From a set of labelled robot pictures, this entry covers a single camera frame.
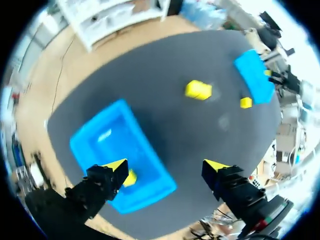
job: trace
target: wire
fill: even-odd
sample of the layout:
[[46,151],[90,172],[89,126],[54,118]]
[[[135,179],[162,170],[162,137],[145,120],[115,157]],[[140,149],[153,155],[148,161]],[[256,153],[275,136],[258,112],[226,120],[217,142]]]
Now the wire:
[[222,215],[226,216],[228,219],[233,219],[232,217],[228,216],[224,212],[220,211],[218,208],[217,208],[217,210],[218,210],[219,213],[221,213]]
[[76,38],[76,35],[73,36],[72,41],[70,42],[69,46],[66,48],[64,54],[63,54],[62,57],[61,57],[61,68],[60,68],[60,72],[59,72],[58,79],[57,79],[57,81],[56,81],[54,99],[53,99],[53,103],[52,103],[52,107],[51,107],[51,114],[54,112],[54,106],[55,106],[56,97],[57,97],[57,90],[58,90],[59,80],[60,80],[60,77],[61,77],[62,70],[63,70],[63,68],[64,68],[65,56],[66,56],[69,48],[71,47],[72,43],[74,42],[75,38]]
[[292,161],[292,165],[291,165],[291,155],[292,155],[292,153],[294,152],[294,150],[296,149],[296,147],[294,147],[292,150],[291,150],[291,152],[290,152],[290,154],[289,154],[289,156],[288,156],[288,162],[289,162],[289,166],[290,166],[290,169],[292,170],[292,168],[294,167],[294,165],[295,165],[295,159]]
[[251,234],[247,235],[241,238],[237,238],[237,240],[245,240],[245,239],[255,239],[255,238],[263,238],[263,239],[268,239],[268,240],[279,240],[278,238],[275,238],[273,236],[265,235],[265,234]]

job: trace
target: blue plastic bin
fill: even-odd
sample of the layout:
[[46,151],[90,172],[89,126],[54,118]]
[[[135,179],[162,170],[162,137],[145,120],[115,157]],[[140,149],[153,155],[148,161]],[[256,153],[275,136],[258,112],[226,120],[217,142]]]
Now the blue plastic bin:
[[84,174],[94,164],[128,160],[129,169],[137,175],[136,183],[122,186],[109,201],[121,214],[153,204],[177,188],[123,99],[83,125],[71,137],[70,147]]
[[269,103],[275,93],[275,86],[265,75],[264,62],[255,50],[246,51],[234,61],[235,67],[250,90],[254,104]]

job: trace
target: desk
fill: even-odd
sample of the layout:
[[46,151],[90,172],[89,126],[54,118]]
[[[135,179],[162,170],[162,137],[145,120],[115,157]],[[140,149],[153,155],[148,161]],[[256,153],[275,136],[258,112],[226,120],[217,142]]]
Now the desk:
[[[240,108],[250,96],[233,61],[251,46],[237,31],[201,31],[170,36],[135,48],[104,65],[54,111],[48,133],[73,184],[83,176],[70,137],[112,102],[124,98],[143,132],[177,183],[177,190],[136,212],[121,215],[106,204],[99,214],[134,238],[172,233],[209,215],[217,202],[201,177],[207,158],[237,164],[250,175],[274,139],[281,121],[276,95],[269,104]],[[213,84],[212,98],[184,96],[190,80]]]

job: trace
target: gray tabletop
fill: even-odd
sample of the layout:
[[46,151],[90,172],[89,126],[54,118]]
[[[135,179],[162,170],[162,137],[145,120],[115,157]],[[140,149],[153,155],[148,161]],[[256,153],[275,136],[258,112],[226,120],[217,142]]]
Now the gray tabletop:
[[[73,184],[83,172],[70,150],[70,137],[121,98],[177,183],[174,193],[130,214],[121,215],[106,204],[102,217],[134,238],[160,237],[219,206],[201,177],[204,159],[238,165],[247,175],[254,171],[276,136],[281,115],[275,95],[269,104],[240,108],[240,98],[250,92],[233,61],[250,48],[240,32],[231,30],[167,37],[104,65],[59,105],[48,121],[48,133]],[[185,97],[190,80],[212,84],[212,97]]]

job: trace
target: yellow block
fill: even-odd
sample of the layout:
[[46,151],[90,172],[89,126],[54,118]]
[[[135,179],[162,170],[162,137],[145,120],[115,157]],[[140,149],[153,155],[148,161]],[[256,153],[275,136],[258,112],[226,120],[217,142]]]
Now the yellow block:
[[123,186],[129,187],[129,186],[135,184],[136,181],[137,181],[137,175],[135,174],[135,172],[132,169],[130,169],[128,177],[123,182]]
[[[117,168],[120,166],[120,164],[122,164],[123,161],[125,161],[125,160],[127,160],[127,159],[124,158],[124,159],[121,159],[121,160],[118,160],[118,161],[110,162],[110,163],[108,163],[108,164],[102,165],[102,167],[107,166],[108,168],[111,168],[111,169],[114,171],[114,170],[117,169]],[[130,169],[128,176],[126,177],[126,179],[125,179],[124,182],[123,182],[123,186],[129,187],[129,186],[135,184],[136,181],[137,181],[137,175],[135,174],[135,172],[134,172],[132,169]]]
[[206,100],[212,95],[212,86],[198,80],[192,80],[185,88],[185,95],[194,99]]
[[241,98],[240,107],[243,109],[251,108],[252,107],[252,99],[250,97]]
[[271,77],[272,71],[271,70],[264,70],[264,75]]
[[205,159],[204,161],[206,161],[216,171],[218,171],[219,169],[222,169],[222,168],[230,167],[228,165],[224,165],[222,163],[219,163],[219,162],[216,162],[216,161],[212,161],[212,160],[208,160],[208,159]]

